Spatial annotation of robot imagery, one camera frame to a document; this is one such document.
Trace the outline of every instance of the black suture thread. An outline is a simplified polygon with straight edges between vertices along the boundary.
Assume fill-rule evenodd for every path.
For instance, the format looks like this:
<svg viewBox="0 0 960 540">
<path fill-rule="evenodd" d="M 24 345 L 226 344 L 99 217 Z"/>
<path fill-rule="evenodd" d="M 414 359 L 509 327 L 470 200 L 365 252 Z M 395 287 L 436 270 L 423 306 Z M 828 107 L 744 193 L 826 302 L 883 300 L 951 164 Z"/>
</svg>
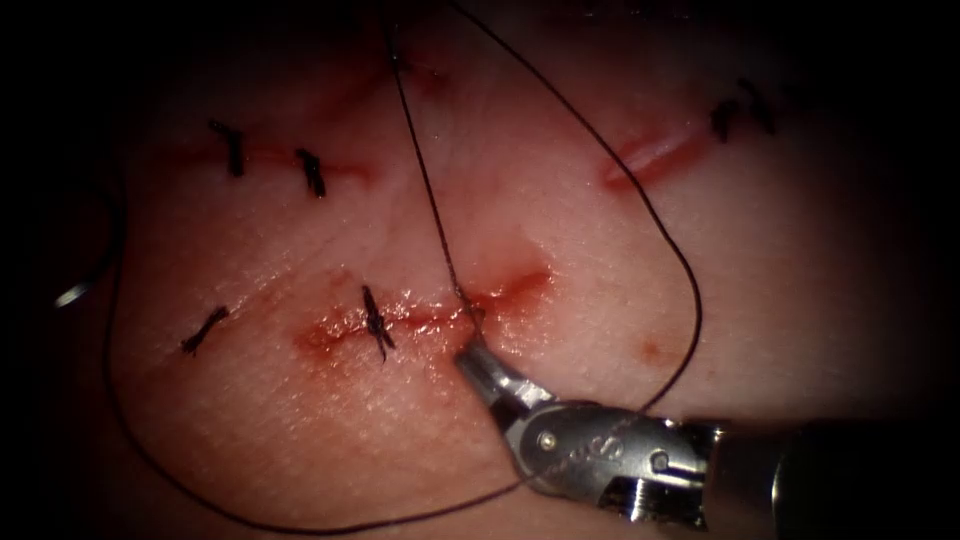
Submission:
<svg viewBox="0 0 960 540">
<path fill-rule="evenodd" d="M 364 285 L 361 289 L 363 290 L 363 307 L 367 312 L 367 332 L 377 340 L 377 348 L 380 349 L 380 356 L 383 357 L 383 363 L 386 364 L 387 349 L 384 344 L 391 349 L 396 349 L 397 346 L 387 332 L 383 315 L 380 314 L 380 309 L 377 308 L 377 303 L 373 300 L 373 292 L 370 291 L 370 287 Z"/>
<path fill-rule="evenodd" d="M 217 503 L 204 498 L 200 494 L 194 492 L 189 487 L 184 485 L 180 480 L 178 480 L 173 474 L 171 474 L 167 469 L 160 464 L 160 462 L 147 451 L 146 447 L 140 442 L 136 434 L 133 432 L 133 428 L 130 426 L 129 420 L 127 420 L 126 415 L 123 412 L 123 407 L 120 403 L 120 396 L 117 393 L 117 388 L 113 384 L 113 357 L 110 355 L 111 344 L 113 343 L 113 331 L 117 319 L 117 308 L 120 305 L 120 285 L 123 278 L 123 262 L 124 262 L 124 253 L 126 252 L 126 238 L 127 238 L 127 216 L 128 216 L 128 202 L 127 202 L 127 193 L 126 193 L 126 181 L 123 174 L 120 172 L 119 167 L 114 162 L 115 175 L 117 182 L 119 184 L 120 191 L 120 205 L 118 207 L 118 224 L 119 232 L 118 239 L 119 243 L 117 245 L 117 264 L 114 269 L 113 276 L 113 286 L 110 294 L 109 304 L 107 308 L 106 316 L 106 329 L 103 334 L 102 350 L 101 350 L 101 362 L 100 362 L 100 375 L 103 380 L 104 388 L 107 393 L 107 400 L 110 404 L 110 409 L 113 411 L 114 418 L 117 421 L 117 426 L 120 428 L 120 432 L 123 434 L 123 437 L 130 443 L 130 446 L 133 448 L 133 451 L 137 456 L 148 466 L 153 472 L 155 472 L 161 479 L 166 481 L 170 486 L 179 491 L 187 499 L 193 501 L 198 506 L 205 508 L 227 520 L 230 520 L 238 525 L 244 527 L 249 527 L 251 529 L 257 529 L 265 532 L 272 532 L 276 534 L 289 534 L 289 535 L 303 535 L 303 536 L 342 536 L 346 534 L 355 534 L 363 531 L 369 531 L 372 529 L 379 529 L 384 527 L 391 527 L 396 525 L 403 525 L 406 523 L 414 523 L 417 521 L 424 521 L 428 519 L 433 519 L 441 517 L 447 514 L 452 514 L 459 512 L 461 510 L 466 510 L 473 506 L 478 506 L 480 504 L 486 503 L 490 500 L 501 497 L 522 485 L 522 482 L 515 482 L 509 486 L 505 486 L 502 489 L 488 493 L 486 495 L 481 495 L 480 497 L 474 497 L 468 499 L 459 504 L 440 508 L 437 510 L 431 510 L 427 512 L 421 512 L 419 514 L 412 514 L 408 516 L 402 516 L 394 519 L 383 519 L 379 521 L 371 521 L 368 523 L 358 523 L 356 525 L 347 525 L 344 527 L 333 527 L 333 528 L 310 528 L 310 527 L 287 527 L 282 525 L 274 525 L 272 523 L 263 523 L 260 521 L 255 521 L 249 518 L 246 518 L 240 514 L 227 510 L 226 508 L 218 505 Z"/>
<path fill-rule="evenodd" d="M 670 250 L 673 251 L 674 256 L 676 257 L 677 261 L 680 263 L 680 266 L 683 267 L 683 272 L 684 274 L 686 274 L 687 281 L 690 284 L 690 289 L 693 292 L 693 304 L 694 304 L 693 305 L 694 307 L 693 333 L 690 336 L 690 344 L 687 347 L 687 352 L 684 355 L 683 360 L 681 360 L 680 365 L 677 367 L 676 371 L 674 371 L 673 375 L 671 375 L 670 378 L 667 379 L 667 381 L 653 395 L 653 397 L 648 399 L 646 403 L 644 403 L 639 409 L 637 409 L 637 414 L 643 415 L 647 411 L 649 411 L 650 408 L 656 405 L 657 402 L 663 399 L 663 396 L 665 396 L 667 392 L 669 392 L 670 389 L 673 388 L 673 385 L 676 384 L 676 382 L 680 379 L 680 376 L 683 375 L 683 372 L 686 371 L 687 366 L 690 364 L 690 360 L 693 358 L 693 354 L 694 352 L 696 352 L 696 349 L 697 349 L 697 344 L 700 341 L 700 330 L 701 330 L 701 327 L 703 326 L 703 301 L 700 298 L 700 285 L 697 283 L 697 278 L 693 274 L 693 269 L 690 267 L 690 263 L 689 261 L 687 261 L 686 256 L 684 256 L 683 252 L 680 251 L 680 247 L 677 245 L 676 241 L 674 241 L 673 237 L 670 236 L 670 233 L 667 232 L 667 229 L 664 226 L 663 221 L 660 219 L 660 216 L 654 210 L 653 204 L 650 202 L 650 198 L 647 196 L 646 191 L 644 191 L 643 187 L 640 185 L 640 182 L 630 171 L 630 168 L 627 167 L 627 165 L 623 162 L 623 160 L 620 159 L 620 156 L 617 155 L 617 153 L 613 150 L 613 148 L 611 148 L 610 145 L 607 144 L 607 142 L 603 139 L 603 137 L 597 132 L 597 130 L 594 129 L 592 125 L 590 125 L 590 123 L 583 117 L 583 115 L 581 115 L 576 110 L 576 108 L 574 108 L 574 106 L 569 101 L 567 101 L 565 97 L 563 97 L 560 91 L 557 90 L 556 87 L 554 87 L 553 84 L 550 83 L 550 81 L 547 80 L 547 78 L 533 66 L 533 64 L 531 64 L 526 58 L 520 55 L 520 53 L 515 51 L 512 47 L 510 47 L 510 45 L 508 45 L 505 41 L 503 41 L 500 38 L 500 36 L 496 35 L 488 26 L 486 26 L 485 24 L 483 24 L 482 21 L 477 19 L 476 16 L 468 12 L 462 6 L 457 4 L 455 1 L 447 0 L 447 4 L 450 7 L 452 7 L 455 11 L 460 13 L 462 16 L 464 16 L 467 20 L 472 22 L 477 28 L 480 29 L 480 31 L 485 33 L 487 37 L 489 37 L 490 39 L 495 41 L 498 45 L 500 45 L 500 47 L 502 47 L 508 54 L 513 56 L 513 58 L 517 60 L 517 62 L 523 65 L 523 67 L 525 67 L 527 71 L 530 72 L 530 74 L 536 77 L 540 81 L 540 83 L 543 84 L 543 86 L 551 94 L 553 94 L 553 96 L 567 109 L 567 112 L 569 112 L 578 122 L 580 122 L 580 125 L 594 138 L 597 144 L 599 144 L 600 147 L 603 148 L 603 150 L 607 153 L 607 155 L 609 155 L 610 158 L 614 160 L 614 162 L 617 164 L 620 170 L 623 171 L 623 174 L 630 179 L 630 183 L 633 184 L 633 187 L 636 189 L 637 194 L 640 195 L 640 198 L 643 201 L 643 205 L 644 207 L 646 207 L 647 212 L 650 214 L 651 219 L 653 219 L 653 223 L 654 225 L 656 225 L 657 230 L 660 233 L 660 236 L 670 247 Z"/>
<path fill-rule="evenodd" d="M 207 320 L 203 322 L 203 325 L 200 327 L 200 330 L 197 330 L 196 334 L 180 342 L 180 350 L 186 354 L 196 356 L 197 348 L 203 343 L 203 340 L 207 337 L 213 325 L 226 319 L 229 315 L 230 311 L 227 310 L 227 306 L 217 306 L 217 308 L 207 316 Z"/>
<path fill-rule="evenodd" d="M 307 176 L 307 188 L 312 189 L 318 199 L 325 197 L 327 186 L 323 183 L 323 176 L 320 175 L 320 158 L 303 148 L 298 148 L 295 154 L 303 160 L 303 174 Z"/>
<path fill-rule="evenodd" d="M 737 79 L 737 86 L 750 94 L 750 116 L 760 123 L 768 135 L 776 135 L 777 129 L 773 123 L 773 110 L 767 100 L 763 99 L 757 87 L 743 77 Z"/>
<path fill-rule="evenodd" d="M 243 176 L 243 133 L 211 119 L 210 129 L 227 140 L 227 170 L 235 178 Z"/>
<path fill-rule="evenodd" d="M 390 29 L 387 26 L 386 20 L 384 19 L 382 7 L 379 10 L 379 17 L 380 28 L 383 31 L 383 39 L 387 46 L 387 57 L 390 61 L 390 69 L 393 71 L 393 78 L 397 83 L 397 93 L 400 95 L 400 104 L 403 108 L 403 115 L 407 121 L 407 129 L 410 131 L 410 140 L 413 142 L 413 148 L 417 154 L 417 165 L 420 166 L 420 177 L 423 179 L 423 186 L 427 191 L 427 197 L 430 199 L 430 211 L 433 213 L 433 223 L 436 226 L 437 234 L 440 236 L 440 247 L 443 249 L 443 258 L 447 265 L 447 272 L 450 274 L 450 281 L 453 284 L 453 292 L 460 300 L 460 304 L 467 312 L 467 316 L 470 317 L 470 322 L 473 324 L 474 337 L 482 342 L 484 340 L 483 332 L 481 331 L 480 321 L 477 319 L 473 302 L 470 301 L 467 293 L 460 285 L 460 280 L 457 279 L 457 271 L 453 266 L 453 258 L 450 256 L 450 247 L 447 244 L 447 235 L 443 231 L 443 222 L 440 219 L 440 211 L 437 208 L 437 200 L 433 196 L 433 186 L 430 184 L 430 175 L 427 173 L 427 166 L 423 161 L 423 153 L 420 151 L 420 142 L 417 139 L 417 132 L 413 126 L 413 118 L 410 115 L 410 107 L 407 105 L 407 96 L 403 91 L 403 82 L 400 80 L 400 60 L 398 58 L 397 50 L 394 47 L 393 39 L 390 37 Z"/>
<path fill-rule="evenodd" d="M 68 185 L 70 187 L 76 187 L 76 184 Z M 120 246 L 120 208 L 111 200 L 110 195 L 108 195 L 106 191 L 98 188 L 92 182 L 82 182 L 81 185 L 86 191 L 93 194 L 97 200 L 102 202 L 106 208 L 110 239 L 107 242 L 107 247 L 104 248 L 103 253 L 100 254 L 100 257 L 93 267 L 87 273 L 83 274 L 83 277 L 75 285 L 56 298 L 53 303 L 54 309 L 62 309 L 76 302 L 81 296 L 86 294 L 87 291 L 93 287 L 93 284 L 110 268 L 110 264 L 113 262 L 114 257 L 116 257 L 117 250 Z M 68 294 L 71 295 L 72 298 L 64 300 Z"/>
<path fill-rule="evenodd" d="M 710 129 L 722 143 L 727 142 L 730 133 L 730 119 L 740 110 L 740 104 L 735 99 L 721 101 L 710 111 Z"/>
</svg>

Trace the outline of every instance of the skin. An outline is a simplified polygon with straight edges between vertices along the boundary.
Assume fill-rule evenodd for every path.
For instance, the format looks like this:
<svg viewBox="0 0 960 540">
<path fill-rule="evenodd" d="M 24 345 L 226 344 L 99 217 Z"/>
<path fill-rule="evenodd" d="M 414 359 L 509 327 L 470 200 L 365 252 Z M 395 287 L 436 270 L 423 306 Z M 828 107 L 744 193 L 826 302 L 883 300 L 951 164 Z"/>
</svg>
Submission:
<svg viewBox="0 0 960 540">
<path fill-rule="evenodd" d="M 682 360 L 695 320 L 690 284 L 652 215 L 515 60 L 452 11 L 407 13 L 396 34 L 404 92 L 454 269 L 485 312 L 491 348 L 564 399 L 643 405 Z M 591 19 L 578 5 L 477 13 L 633 171 L 697 278 L 696 355 L 653 413 L 884 417 L 921 412 L 944 393 L 944 367 L 925 360 L 945 339 L 942 276 L 898 191 L 901 163 L 843 107 L 803 107 L 779 91 L 819 82 L 808 65 L 733 25 L 641 20 L 613 4 Z M 398 517 L 515 479 L 453 368 L 471 321 L 375 12 L 355 15 L 355 32 L 322 38 L 296 25 L 210 38 L 189 63 L 156 64 L 109 122 L 129 196 L 109 345 L 123 414 L 178 481 L 260 522 Z M 775 136 L 747 113 L 740 76 L 765 93 Z M 709 112 L 729 98 L 741 112 L 721 144 Z M 244 133 L 241 178 L 227 173 L 210 118 Z M 669 159 L 646 166 L 657 145 Z M 321 160 L 322 199 L 307 187 L 300 147 Z M 88 170 L 102 182 L 97 166 Z M 47 240 L 83 249 L 37 275 L 43 293 L 86 267 L 106 229 L 92 202 L 51 206 L 69 211 Z M 364 284 L 397 345 L 385 363 L 363 325 Z M 271 536 L 184 497 L 122 436 L 100 378 L 110 293 L 101 280 L 38 331 L 49 338 L 43 353 L 63 359 L 44 417 L 49 440 L 70 448 L 50 461 L 57 502 L 106 537 Z M 229 316 L 184 354 L 180 342 L 219 305 Z M 520 489 L 358 536 L 663 534 Z"/>
</svg>

